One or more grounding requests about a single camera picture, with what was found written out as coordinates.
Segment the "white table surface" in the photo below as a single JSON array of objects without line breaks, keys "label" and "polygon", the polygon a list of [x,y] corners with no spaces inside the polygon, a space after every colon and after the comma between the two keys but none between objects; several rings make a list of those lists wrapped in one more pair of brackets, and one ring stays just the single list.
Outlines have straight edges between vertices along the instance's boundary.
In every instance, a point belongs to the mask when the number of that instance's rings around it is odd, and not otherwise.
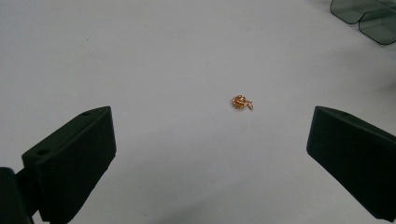
[{"label": "white table surface", "polygon": [[330,2],[0,0],[0,165],[111,105],[117,157],[73,224],[388,223],[306,153],[316,105],[396,134],[396,46]]}]

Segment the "white surface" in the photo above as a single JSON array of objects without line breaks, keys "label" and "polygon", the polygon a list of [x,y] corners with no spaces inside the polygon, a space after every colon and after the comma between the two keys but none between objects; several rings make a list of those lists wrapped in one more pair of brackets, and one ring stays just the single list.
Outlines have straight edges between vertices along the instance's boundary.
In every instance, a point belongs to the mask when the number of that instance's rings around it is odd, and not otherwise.
[{"label": "white surface", "polygon": [[329,5],[0,0],[0,164],[111,105],[117,157],[73,224],[388,223],[305,151],[315,105],[396,134],[395,46]]}]

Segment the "gold pendant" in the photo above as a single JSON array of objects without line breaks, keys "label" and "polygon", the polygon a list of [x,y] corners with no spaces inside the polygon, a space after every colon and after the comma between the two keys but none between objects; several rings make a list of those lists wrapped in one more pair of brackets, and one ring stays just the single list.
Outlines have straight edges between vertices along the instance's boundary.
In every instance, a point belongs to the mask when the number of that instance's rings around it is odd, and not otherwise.
[{"label": "gold pendant", "polygon": [[252,110],[253,102],[247,100],[247,98],[243,95],[237,95],[233,98],[233,107],[236,109],[244,109],[246,106]]}]

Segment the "gray transparent plastic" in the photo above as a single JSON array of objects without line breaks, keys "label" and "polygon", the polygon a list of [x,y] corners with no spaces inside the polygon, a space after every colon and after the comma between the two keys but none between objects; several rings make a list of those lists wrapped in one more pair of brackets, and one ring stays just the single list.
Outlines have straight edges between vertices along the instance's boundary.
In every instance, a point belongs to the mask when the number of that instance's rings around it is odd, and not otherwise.
[{"label": "gray transparent plastic", "polygon": [[396,0],[332,0],[330,10],[378,44],[396,42]]}]

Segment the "small gold charm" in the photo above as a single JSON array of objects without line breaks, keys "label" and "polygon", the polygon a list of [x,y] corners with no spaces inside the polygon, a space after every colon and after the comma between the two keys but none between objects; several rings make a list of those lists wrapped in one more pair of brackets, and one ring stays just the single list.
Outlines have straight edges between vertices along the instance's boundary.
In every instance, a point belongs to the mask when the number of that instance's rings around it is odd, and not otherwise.
[{"label": "small gold charm", "polygon": [[233,106],[237,109],[243,109],[246,106],[252,110],[253,109],[253,102],[247,100],[243,95],[237,95],[233,98]]}]

